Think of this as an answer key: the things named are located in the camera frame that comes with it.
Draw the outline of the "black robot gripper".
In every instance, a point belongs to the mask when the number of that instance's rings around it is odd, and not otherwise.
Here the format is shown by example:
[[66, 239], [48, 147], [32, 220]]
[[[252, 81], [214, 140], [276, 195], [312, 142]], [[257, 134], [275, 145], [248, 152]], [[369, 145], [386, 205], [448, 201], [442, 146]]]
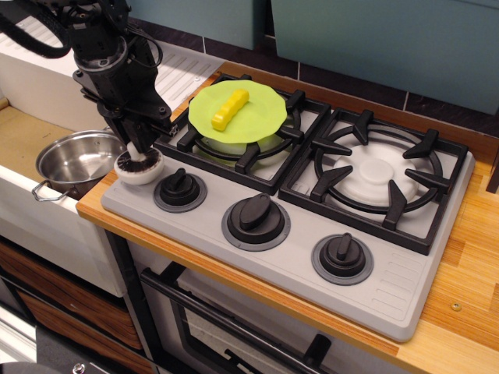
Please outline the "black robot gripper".
[[[172, 111], [156, 91], [157, 66], [149, 50], [128, 50], [112, 61], [75, 58], [82, 73], [77, 81], [103, 101], [110, 109], [101, 116], [108, 127], [127, 145], [132, 143], [139, 153], [146, 153], [162, 135], [171, 132]], [[133, 114], [146, 117], [135, 120]]]

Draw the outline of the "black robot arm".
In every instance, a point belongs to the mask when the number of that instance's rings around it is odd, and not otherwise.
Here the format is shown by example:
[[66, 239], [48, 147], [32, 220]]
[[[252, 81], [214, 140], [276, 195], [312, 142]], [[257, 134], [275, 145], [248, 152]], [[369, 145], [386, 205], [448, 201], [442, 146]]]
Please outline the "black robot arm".
[[129, 22], [124, 1], [45, 1], [69, 35], [84, 96], [124, 143], [146, 152], [172, 128], [172, 111], [155, 83], [162, 53], [153, 38]]

